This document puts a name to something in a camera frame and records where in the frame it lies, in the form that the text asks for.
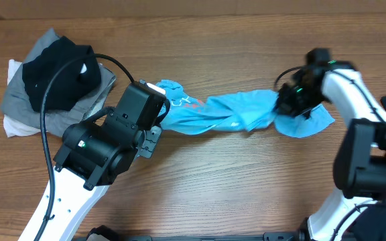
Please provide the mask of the light blue printed t-shirt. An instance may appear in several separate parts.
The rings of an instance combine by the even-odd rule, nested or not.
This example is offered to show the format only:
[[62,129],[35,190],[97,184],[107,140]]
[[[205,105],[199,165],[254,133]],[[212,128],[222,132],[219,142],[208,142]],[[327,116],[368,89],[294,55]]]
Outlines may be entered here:
[[161,80],[156,86],[166,91],[169,113],[161,122],[162,129],[185,135],[206,131],[252,131],[273,125],[286,136],[304,138],[329,127],[334,119],[322,104],[313,108],[310,117],[284,116],[274,111],[277,93],[253,90],[211,96],[206,102],[188,96],[181,84]]

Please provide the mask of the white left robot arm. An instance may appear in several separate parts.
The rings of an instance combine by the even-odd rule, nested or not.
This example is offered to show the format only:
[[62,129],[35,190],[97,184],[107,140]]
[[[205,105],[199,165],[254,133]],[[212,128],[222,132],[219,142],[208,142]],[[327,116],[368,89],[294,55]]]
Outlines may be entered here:
[[163,118],[159,115],[152,124],[140,127],[106,108],[69,126],[21,240],[71,240],[116,177],[128,171],[136,158],[152,156]]

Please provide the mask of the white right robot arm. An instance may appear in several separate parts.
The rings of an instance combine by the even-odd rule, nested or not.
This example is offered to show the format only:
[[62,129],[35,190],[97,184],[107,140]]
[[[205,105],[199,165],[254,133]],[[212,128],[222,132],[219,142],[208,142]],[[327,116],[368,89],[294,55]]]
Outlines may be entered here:
[[354,240],[346,230],[368,208],[386,208],[386,111],[347,61],[333,60],[326,48],[306,54],[291,68],[291,84],[279,89],[275,111],[310,116],[326,101],[348,128],[334,160],[333,192],[296,232],[270,232],[264,240]]

